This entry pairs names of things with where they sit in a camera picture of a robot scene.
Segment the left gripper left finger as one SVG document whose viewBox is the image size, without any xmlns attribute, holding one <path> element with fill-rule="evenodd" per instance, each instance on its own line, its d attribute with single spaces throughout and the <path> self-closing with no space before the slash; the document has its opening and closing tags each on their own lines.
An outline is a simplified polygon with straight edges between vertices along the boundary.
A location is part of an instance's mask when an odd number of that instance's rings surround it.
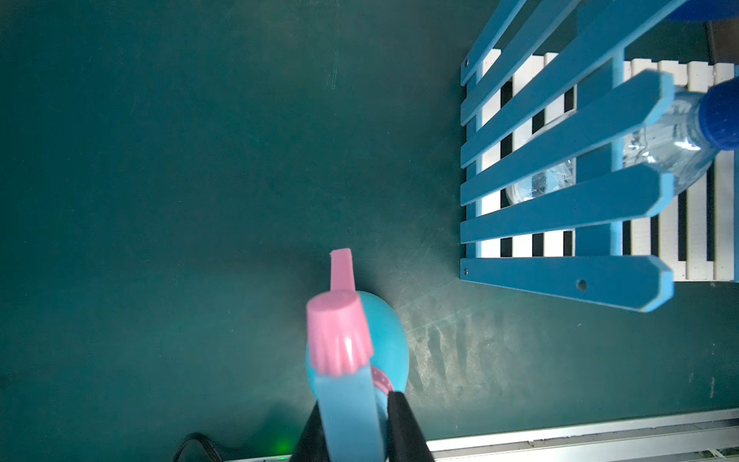
<svg viewBox="0 0 739 462">
<path fill-rule="evenodd" d="M 294 448 L 290 462 L 329 462 L 319 403 L 316 402 Z"/>
</svg>

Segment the clear blue-capped spray bottle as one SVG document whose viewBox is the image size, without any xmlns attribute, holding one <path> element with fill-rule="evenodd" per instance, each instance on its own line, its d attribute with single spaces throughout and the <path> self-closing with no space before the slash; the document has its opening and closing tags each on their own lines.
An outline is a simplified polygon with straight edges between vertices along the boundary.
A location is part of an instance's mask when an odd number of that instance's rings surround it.
<svg viewBox="0 0 739 462">
<path fill-rule="evenodd" d="M 654 164 L 675 177 L 675 194 L 696 183 L 722 151 L 738 148 L 738 79 L 707 92 L 675 88 L 672 106 L 653 125 L 624 138 L 623 166 Z"/>
</svg>

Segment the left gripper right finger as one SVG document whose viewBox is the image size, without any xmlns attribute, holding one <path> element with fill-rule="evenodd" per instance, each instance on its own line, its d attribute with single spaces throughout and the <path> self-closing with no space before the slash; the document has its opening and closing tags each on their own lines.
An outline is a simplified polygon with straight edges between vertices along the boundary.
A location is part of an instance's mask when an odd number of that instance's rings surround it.
<svg viewBox="0 0 739 462">
<path fill-rule="evenodd" d="M 388 458 L 390 462 L 434 462 L 408 400 L 401 392 L 388 394 Z"/>
</svg>

